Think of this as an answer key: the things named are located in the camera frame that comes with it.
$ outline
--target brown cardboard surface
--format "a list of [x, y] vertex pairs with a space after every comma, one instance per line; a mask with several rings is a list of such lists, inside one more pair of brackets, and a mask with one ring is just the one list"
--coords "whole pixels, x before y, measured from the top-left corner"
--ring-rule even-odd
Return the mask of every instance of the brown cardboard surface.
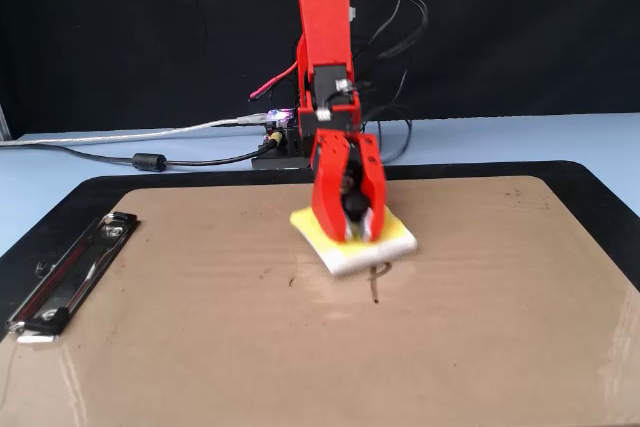
[[419, 250], [378, 304], [289, 226], [309, 194], [128, 194], [64, 335], [0, 344], [0, 426], [640, 422], [640, 294], [542, 181], [389, 182]]

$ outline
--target sponge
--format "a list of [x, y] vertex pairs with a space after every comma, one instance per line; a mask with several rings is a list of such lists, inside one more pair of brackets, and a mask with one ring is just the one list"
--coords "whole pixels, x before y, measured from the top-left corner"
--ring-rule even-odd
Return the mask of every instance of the sponge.
[[340, 276], [388, 262], [416, 250], [418, 242], [400, 220], [386, 208], [382, 233], [375, 242], [352, 239], [331, 240], [322, 230], [311, 207], [298, 210], [289, 218], [305, 236], [332, 275]]

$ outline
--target light blue table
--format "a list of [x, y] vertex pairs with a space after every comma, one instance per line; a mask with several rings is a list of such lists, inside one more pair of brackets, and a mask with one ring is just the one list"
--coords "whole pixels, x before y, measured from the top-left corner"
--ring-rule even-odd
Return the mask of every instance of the light blue table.
[[[402, 143], [405, 129], [401, 122], [383, 124], [383, 154], [394, 151]], [[204, 160], [255, 150], [262, 141], [262, 134], [263, 129], [258, 127], [218, 128], [162, 140], [75, 147], [104, 155], [131, 156], [137, 152], [151, 152], [173, 160]], [[74, 135], [86, 137], [98, 133]], [[24, 138], [55, 137], [70, 135], [28, 135]], [[640, 215], [640, 114], [419, 121], [414, 123], [409, 151], [395, 164], [533, 160], [581, 163]], [[250, 161], [246, 161], [206, 170], [250, 168]], [[139, 172], [132, 167], [91, 162], [57, 152], [0, 151], [0, 255], [84, 180], [136, 173]]]

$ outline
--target clipboard clip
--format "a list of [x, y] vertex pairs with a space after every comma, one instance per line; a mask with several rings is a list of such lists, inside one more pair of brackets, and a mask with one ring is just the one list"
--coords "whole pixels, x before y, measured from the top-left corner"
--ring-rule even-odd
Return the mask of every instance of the clipboard clip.
[[133, 214], [107, 214], [94, 220], [53, 266], [39, 262], [36, 274], [42, 280], [7, 320], [7, 331], [20, 343], [55, 340], [139, 223]]

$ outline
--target white cable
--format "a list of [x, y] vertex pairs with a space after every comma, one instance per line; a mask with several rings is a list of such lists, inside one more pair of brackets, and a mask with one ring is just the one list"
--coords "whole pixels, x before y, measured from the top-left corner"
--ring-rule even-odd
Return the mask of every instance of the white cable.
[[235, 119], [215, 120], [206, 124], [192, 125], [191, 127], [181, 127], [179, 129], [161, 130], [159, 132], [149, 132], [146, 134], [125, 134], [125, 135], [105, 135], [100, 137], [78, 137], [68, 139], [34, 139], [34, 140], [8, 140], [0, 142], [0, 146], [6, 145], [35, 145], [35, 144], [71, 144], [71, 143], [94, 143], [94, 142], [118, 142], [121, 140], [147, 140], [164, 137], [167, 135], [183, 134], [194, 130], [207, 129], [209, 127], [219, 127], [221, 125], [235, 124], [264, 124], [267, 122], [267, 114], [253, 114]]

